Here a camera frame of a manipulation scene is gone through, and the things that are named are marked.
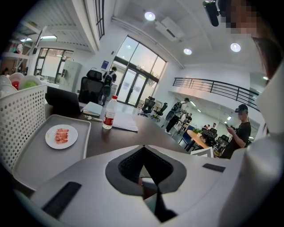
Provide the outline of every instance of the white plate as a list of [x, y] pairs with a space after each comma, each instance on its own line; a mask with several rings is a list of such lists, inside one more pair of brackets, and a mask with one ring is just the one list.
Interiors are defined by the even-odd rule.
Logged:
[[9, 84], [4, 84], [0, 86], [0, 97], [17, 92], [18, 90]]
[[[57, 144], [55, 141], [56, 132], [58, 129], [68, 129], [68, 142], [64, 144]], [[54, 149], [64, 149], [70, 147], [76, 142], [78, 138], [77, 130], [70, 125], [55, 125], [51, 127], [45, 134], [46, 143]]]
[[11, 81], [9, 80], [9, 78], [7, 76], [1, 75], [0, 76], [0, 86], [4, 85], [4, 84], [12, 85]]
[[11, 81], [11, 83], [13, 83], [14, 81], [21, 81], [21, 79], [24, 78], [24, 75], [21, 73], [13, 73], [11, 76], [9, 76], [9, 80]]
[[38, 85], [42, 85], [42, 84], [41, 84], [41, 81], [40, 81], [36, 76], [33, 76], [33, 75], [31, 75], [31, 76], [24, 76], [24, 78], [22, 78], [22, 79], [20, 80], [20, 82], [19, 82], [19, 90], [24, 89], [24, 85], [25, 85], [25, 83], [28, 82], [28, 81], [33, 81], [33, 82], [35, 82], [35, 83], [37, 84], [37, 86], [38, 86]]

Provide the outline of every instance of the baseball cap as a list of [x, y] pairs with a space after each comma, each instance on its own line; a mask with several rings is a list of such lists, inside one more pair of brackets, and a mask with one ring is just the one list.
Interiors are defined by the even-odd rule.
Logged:
[[235, 113], [238, 113], [238, 112], [243, 111], [243, 110], [246, 110], [247, 112], [249, 111], [249, 109], [248, 109], [246, 104], [239, 105], [239, 108], [235, 109]]

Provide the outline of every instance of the ceiling light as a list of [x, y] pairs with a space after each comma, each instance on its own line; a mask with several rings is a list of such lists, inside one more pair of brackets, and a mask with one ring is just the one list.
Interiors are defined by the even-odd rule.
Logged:
[[237, 43], [232, 43], [231, 44], [231, 50], [234, 52], [239, 52], [241, 50], [241, 46]]
[[156, 16], [155, 16], [155, 14], [152, 13], [152, 12], [146, 12], [146, 13], [145, 13], [145, 18], [146, 18], [146, 20], [148, 20], [148, 21], [154, 21], [154, 20], [156, 19]]
[[26, 42], [26, 41], [31, 41], [32, 39], [31, 38], [26, 38], [26, 39], [21, 39], [20, 41], [21, 42]]
[[55, 35], [41, 36], [40, 39], [57, 39]]
[[192, 54], [191, 49], [188, 49], [188, 48], [184, 49], [183, 52], [184, 52], [186, 55], [191, 55], [191, 54]]

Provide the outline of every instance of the metal railing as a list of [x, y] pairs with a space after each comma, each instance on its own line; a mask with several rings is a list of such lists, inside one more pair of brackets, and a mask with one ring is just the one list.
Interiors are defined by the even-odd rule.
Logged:
[[104, 0], [95, 0], [96, 15], [97, 15], [97, 28], [99, 31], [99, 39], [105, 35], [105, 23], [104, 23]]
[[198, 78], [175, 78], [173, 86], [186, 87], [215, 93], [227, 98], [234, 99], [235, 101], [242, 102], [258, 110], [257, 105], [255, 104], [255, 100], [259, 94], [252, 90], [248, 90], [246, 88], [233, 84]]

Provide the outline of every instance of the plastic water bottle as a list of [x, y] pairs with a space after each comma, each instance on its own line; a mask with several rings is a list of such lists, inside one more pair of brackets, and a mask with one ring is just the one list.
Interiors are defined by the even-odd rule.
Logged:
[[112, 124], [114, 122], [114, 116], [117, 106], [117, 96], [113, 95], [111, 101], [106, 106], [106, 114], [103, 120], [103, 128], [104, 129], [111, 129]]

